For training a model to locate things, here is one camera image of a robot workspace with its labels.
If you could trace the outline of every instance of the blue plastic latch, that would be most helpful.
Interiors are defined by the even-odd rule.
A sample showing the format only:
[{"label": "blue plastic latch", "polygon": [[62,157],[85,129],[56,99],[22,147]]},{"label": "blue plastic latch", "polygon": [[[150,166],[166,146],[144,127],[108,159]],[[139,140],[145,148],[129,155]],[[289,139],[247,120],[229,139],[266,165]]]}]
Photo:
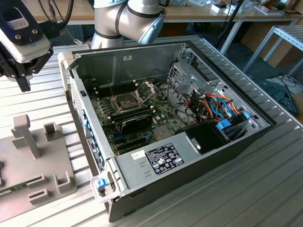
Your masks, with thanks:
[{"label": "blue plastic latch", "polygon": [[83,123],[83,129],[86,129],[86,128],[87,128],[87,120],[85,120]]},{"label": "blue plastic latch", "polygon": [[244,112],[244,117],[246,117],[246,119],[250,118],[250,114],[248,112]]},{"label": "blue plastic latch", "polygon": [[108,186],[110,184],[109,180],[107,178],[101,178],[101,179],[98,179],[96,182],[96,188],[98,190],[101,190],[103,189],[104,187]]},{"label": "blue plastic latch", "polygon": [[231,126],[232,124],[227,119],[224,119],[222,121],[219,121],[217,125],[222,130]]}]

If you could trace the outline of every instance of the power supply label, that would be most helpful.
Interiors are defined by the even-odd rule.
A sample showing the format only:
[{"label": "power supply label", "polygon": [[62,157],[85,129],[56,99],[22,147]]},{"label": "power supply label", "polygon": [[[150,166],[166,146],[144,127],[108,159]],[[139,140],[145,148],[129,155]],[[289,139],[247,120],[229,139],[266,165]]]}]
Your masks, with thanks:
[{"label": "power supply label", "polygon": [[145,155],[158,175],[184,163],[172,143],[148,151]]}]

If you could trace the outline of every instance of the floor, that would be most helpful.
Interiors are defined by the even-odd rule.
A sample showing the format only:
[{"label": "floor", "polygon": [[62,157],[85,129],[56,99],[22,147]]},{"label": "floor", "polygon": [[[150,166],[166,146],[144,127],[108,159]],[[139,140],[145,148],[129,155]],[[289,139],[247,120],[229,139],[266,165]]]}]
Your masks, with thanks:
[{"label": "floor", "polygon": [[[211,23],[204,31],[194,31],[192,26],[189,25],[187,28],[188,35],[198,35],[201,38],[205,38],[211,44],[215,44],[218,34],[221,32],[221,23]],[[249,61],[253,55],[248,47],[242,43],[232,43],[226,52],[227,57],[240,69],[243,69],[246,63]],[[287,74],[294,65],[273,68],[267,62],[264,62],[260,57],[256,62],[249,68],[246,72],[249,76],[257,77],[260,79],[266,79],[269,77],[277,76],[279,73]]]}]

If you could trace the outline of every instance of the metal work table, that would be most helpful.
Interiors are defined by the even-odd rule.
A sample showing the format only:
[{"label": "metal work table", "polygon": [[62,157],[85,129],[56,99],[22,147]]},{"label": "metal work table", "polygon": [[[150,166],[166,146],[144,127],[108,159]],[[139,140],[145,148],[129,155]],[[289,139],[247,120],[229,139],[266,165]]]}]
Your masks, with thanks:
[{"label": "metal work table", "polygon": [[[42,22],[46,19],[39,5],[32,0],[22,0],[29,11],[32,13],[34,18],[38,22]],[[45,8],[48,9],[47,2],[42,1]],[[60,11],[65,16],[67,11],[68,0],[57,1]],[[295,25],[299,19],[302,18],[301,14],[289,14],[289,15],[265,15],[255,8],[251,10],[244,11],[237,14],[233,20],[235,23],[230,31],[228,37],[226,38],[220,52],[225,54],[228,50],[232,40],[236,36],[239,28],[243,22],[263,22],[263,21],[289,21],[290,25]],[[226,14],[216,13],[210,9],[210,6],[198,6],[192,2],[187,2],[186,7],[178,7],[169,5],[165,8],[164,22],[165,23],[191,23],[191,22],[224,22],[226,19]],[[87,0],[77,0],[75,1],[74,9],[72,12],[71,20],[69,25],[91,25],[95,24],[94,10],[90,6]]]},{"label": "metal work table", "polygon": [[[288,26],[273,26],[268,34],[265,36],[263,41],[261,42],[260,46],[257,48],[255,53],[252,55],[248,63],[243,69],[243,72],[246,72],[248,68],[255,62],[255,60],[260,55],[263,48],[268,44],[268,42],[271,40],[271,38],[274,36],[274,34],[280,36],[280,38],[277,40],[277,42],[273,45],[273,47],[270,49],[268,54],[265,56],[263,61],[267,61],[269,57],[272,55],[272,53],[276,50],[276,48],[281,44],[283,40],[288,41],[293,46],[297,47],[301,51],[303,51],[303,26],[302,25],[288,25]],[[297,68],[300,67],[300,65],[303,63],[303,59],[301,59],[295,67],[290,70],[289,75],[292,75]]]},{"label": "metal work table", "polygon": [[[303,126],[228,59],[198,36],[161,38],[156,42],[190,40],[254,99],[277,126],[239,157],[186,184],[115,223],[108,223],[103,204],[94,201],[90,170],[64,99],[56,54],[86,46],[55,48],[55,55],[22,94],[0,78],[0,135],[9,133],[9,119],[25,112],[33,127],[55,121],[62,125],[78,190],[74,194],[12,218],[1,226],[302,226]],[[204,74],[210,71],[201,68]]]}]

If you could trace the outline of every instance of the ribbed aluminum table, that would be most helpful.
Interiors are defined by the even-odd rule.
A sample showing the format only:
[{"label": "ribbed aluminum table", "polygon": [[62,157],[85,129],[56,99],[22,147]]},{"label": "ribbed aluminum table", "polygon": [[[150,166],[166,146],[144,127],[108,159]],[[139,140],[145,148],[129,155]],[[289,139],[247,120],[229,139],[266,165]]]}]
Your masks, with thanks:
[{"label": "ribbed aluminum table", "polygon": [[[50,120],[62,125],[78,191],[10,219],[2,226],[303,226],[303,126],[206,40],[183,36],[156,42],[183,40],[197,45],[274,118],[277,126],[236,159],[126,218],[108,223],[104,205],[94,201],[88,185],[89,166],[64,99],[55,56],[58,52],[87,47],[56,48],[55,55],[31,81],[30,93],[22,94],[16,84],[1,79],[0,132],[2,136],[10,133],[6,119],[21,112],[35,119],[34,128]],[[201,71],[207,76],[211,74],[203,67]]]},{"label": "ribbed aluminum table", "polygon": [[[273,52],[276,50],[276,48],[281,44],[283,40],[288,41],[293,46],[297,47],[301,51],[303,51],[303,26],[302,25],[296,25],[296,26],[273,26],[268,34],[265,36],[263,41],[261,42],[260,46],[257,48],[255,53],[252,55],[248,63],[243,69],[243,72],[246,72],[248,68],[255,62],[257,57],[260,55],[263,48],[268,44],[268,42],[271,40],[271,38],[274,36],[274,34],[277,34],[280,36],[280,38],[277,40],[277,42],[273,45],[273,47],[270,49],[268,54],[265,56],[263,61],[267,61],[269,57],[273,54]],[[303,58],[295,65],[295,67],[288,73],[289,75],[292,75],[297,68],[300,67],[303,63]]]}]

